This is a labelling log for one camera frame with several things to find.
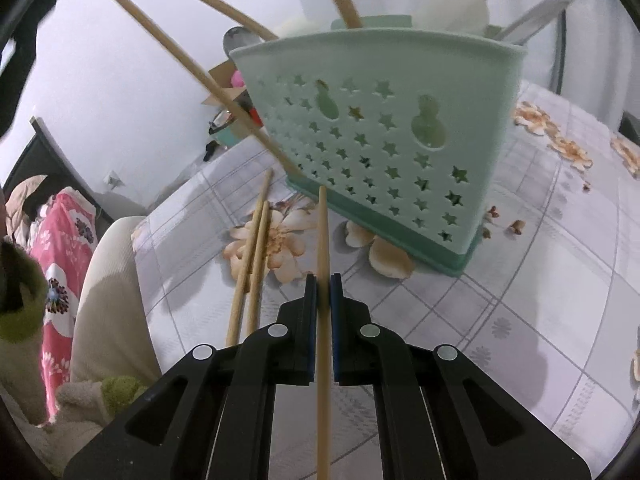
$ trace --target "gourd-shaped hole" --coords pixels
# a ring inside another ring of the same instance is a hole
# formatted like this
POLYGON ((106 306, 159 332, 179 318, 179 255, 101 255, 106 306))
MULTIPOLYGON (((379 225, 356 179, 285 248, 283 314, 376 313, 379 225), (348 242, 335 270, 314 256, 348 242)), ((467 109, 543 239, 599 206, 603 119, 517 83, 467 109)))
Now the gourd-shaped hole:
POLYGON ((329 85, 321 79, 316 80, 316 105, 320 113, 327 119, 337 119, 340 116, 340 110, 329 95, 329 85))
POLYGON ((438 118, 439 105, 429 95, 418 96, 419 113, 411 121, 415 139, 425 148, 437 150, 447 141, 447 129, 438 118))

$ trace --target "pink blanket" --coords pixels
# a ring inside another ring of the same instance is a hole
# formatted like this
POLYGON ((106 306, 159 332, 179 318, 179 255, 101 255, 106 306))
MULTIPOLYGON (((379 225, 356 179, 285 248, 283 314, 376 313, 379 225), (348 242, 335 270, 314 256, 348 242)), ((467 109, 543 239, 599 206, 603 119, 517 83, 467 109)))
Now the pink blanket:
POLYGON ((49 280, 40 364, 49 417, 57 411, 56 389, 69 380, 78 299, 96 244, 94 206, 76 190, 63 189, 49 207, 31 249, 49 280))

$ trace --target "green fabric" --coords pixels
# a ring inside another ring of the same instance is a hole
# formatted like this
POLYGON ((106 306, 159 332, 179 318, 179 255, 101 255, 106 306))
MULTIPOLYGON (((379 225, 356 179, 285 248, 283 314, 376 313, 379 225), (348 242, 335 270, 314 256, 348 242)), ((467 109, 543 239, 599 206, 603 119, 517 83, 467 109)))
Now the green fabric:
POLYGON ((24 341, 42 327, 48 291, 47 280, 37 261, 20 249, 17 253, 23 307, 0 314, 0 339, 9 343, 24 341))
POLYGON ((109 415, 116 416, 145 390, 146 387, 135 377, 107 377, 102 381, 102 400, 109 415))

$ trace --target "black cable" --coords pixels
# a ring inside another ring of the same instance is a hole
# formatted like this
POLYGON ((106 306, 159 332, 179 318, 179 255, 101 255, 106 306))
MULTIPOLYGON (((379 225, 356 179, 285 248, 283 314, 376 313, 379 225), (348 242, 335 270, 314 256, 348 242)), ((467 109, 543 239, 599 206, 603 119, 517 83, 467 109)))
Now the black cable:
POLYGON ((562 82, 564 81, 564 65, 566 62, 566 10, 558 18, 558 43, 556 45, 556 62, 554 63, 553 78, 556 80, 557 95, 562 93, 562 82))

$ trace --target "white wall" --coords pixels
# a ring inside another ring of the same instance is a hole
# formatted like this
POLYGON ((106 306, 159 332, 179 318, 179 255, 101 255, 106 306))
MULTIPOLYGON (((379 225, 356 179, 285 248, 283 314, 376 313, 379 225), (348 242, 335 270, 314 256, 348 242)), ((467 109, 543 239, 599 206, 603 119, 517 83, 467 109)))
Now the white wall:
MULTIPOLYGON (((203 67, 225 60, 235 25, 197 0, 133 0, 203 67)), ((302 9, 298 0, 227 0, 268 27, 302 9)), ((79 176, 97 193, 115 171, 114 216, 139 212, 199 154, 212 108, 207 91, 113 0, 59 0, 38 30, 38 57, 12 130, 0 142, 3 181, 40 116, 79 176)))

